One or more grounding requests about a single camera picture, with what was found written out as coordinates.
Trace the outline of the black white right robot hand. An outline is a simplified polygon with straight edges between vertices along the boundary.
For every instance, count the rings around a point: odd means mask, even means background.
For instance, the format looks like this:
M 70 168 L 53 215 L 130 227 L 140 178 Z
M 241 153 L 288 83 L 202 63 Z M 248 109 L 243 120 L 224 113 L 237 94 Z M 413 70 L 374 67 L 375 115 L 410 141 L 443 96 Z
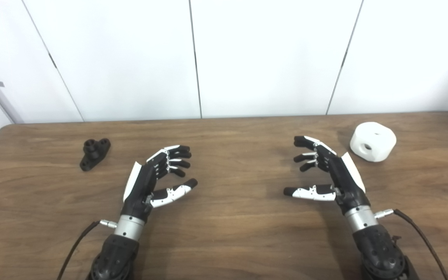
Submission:
M 371 205 L 360 173 L 348 152 L 339 156 L 322 141 L 306 135 L 295 136 L 294 146 L 310 150 L 294 157 L 296 163 L 303 163 L 300 166 L 301 172 L 318 168 L 330 175 L 332 183 L 317 184 L 309 188 L 286 187 L 284 195 L 318 201 L 335 201 L 342 214 Z

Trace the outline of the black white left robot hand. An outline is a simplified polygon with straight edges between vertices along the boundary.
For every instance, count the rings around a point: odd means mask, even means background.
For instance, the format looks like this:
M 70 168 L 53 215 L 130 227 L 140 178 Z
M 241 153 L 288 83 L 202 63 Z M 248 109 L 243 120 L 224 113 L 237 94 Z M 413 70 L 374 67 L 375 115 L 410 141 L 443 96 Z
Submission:
M 167 174 L 184 178 L 182 168 L 190 168 L 186 161 L 191 158 L 189 146 L 164 147 L 149 157 L 144 164 L 135 162 L 123 195 L 121 215 L 148 221 L 154 208 L 170 204 L 192 191 L 198 184 L 192 178 L 172 188 L 156 190 L 156 184 Z

